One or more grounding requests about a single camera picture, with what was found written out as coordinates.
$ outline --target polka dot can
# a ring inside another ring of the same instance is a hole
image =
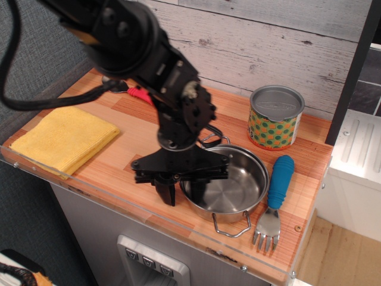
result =
[[[283,150],[290,147],[298,131],[304,108],[303,97],[284,86],[265,86],[251,95],[248,135],[258,147]]]

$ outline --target yellow cloth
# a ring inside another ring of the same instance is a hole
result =
[[[77,107],[61,107],[45,116],[36,127],[14,141],[10,148],[60,172],[72,175],[116,135],[111,123]],[[54,170],[39,165],[67,179]]]

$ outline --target black robotic arm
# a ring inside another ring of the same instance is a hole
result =
[[[199,185],[227,178],[229,159],[196,145],[203,128],[218,133],[209,125],[216,119],[211,95],[199,84],[197,70],[170,45],[147,6],[124,0],[38,1],[60,17],[61,25],[83,43],[95,68],[112,79],[101,93],[124,79],[133,79],[149,91],[158,111],[161,149],[132,163],[137,183],[155,185],[163,201],[174,206],[176,182]],[[21,109],[1,98],[6,105]],[[61,100],[51,100],[41,109],[84,102],[76,102],[75,97],[67,103]]]

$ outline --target metal loop handle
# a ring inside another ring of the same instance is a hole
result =
[[[204,138],[203,140],[201,140],[201,148],[202,149],[206,149],[206,147],[203,145],[203,143],[206,141],[206,140],[209,140],[210,138],[212,138],[213,136],[217,136],[216,134],[212,133],[211,135],[207,136],[206,138]],[[226,136],[222,136],[221,137],[222,139],[225,139],[227,141],[227,143],[230,145],[230,139]]]
[[[249,212],[247,210],[244,211],[243,213],[247,220],[248,220],[248,227],[245,228],[243,231],[241,231],[240,233],[238,234],[228,234],[227,232],[224,232],[224,231],[221,231],[218,229],[218,225],[217,225],[217,219],[216,219],[216,214],[213,213],[213,221],[214,221],[214,228],[216,229],[217,233],[218,234],[223,234],[223,235],[226,235],[227,237],[231,237],[231,238],[237,238],[237,237],[240,237],[242,234],[244,234],[246,231],[249,231],[251,229],[251,222],[250,222],[250,216],[249,216]]]

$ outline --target stainless steel pot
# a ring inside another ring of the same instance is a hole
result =
[[[200,217],[214,222],[216,231],[228,237],[239,237],[251,229],[249,215],[266,195],[270,181],[263,162],[249,150],[221,144],[208,151],[229,157],[229,177],[212,180],[203,186],[182,182],[180,185],[191,208]],[[248,227],[238,234],[228,234],[218,229],[220,223],[232,223],[246,217]]]

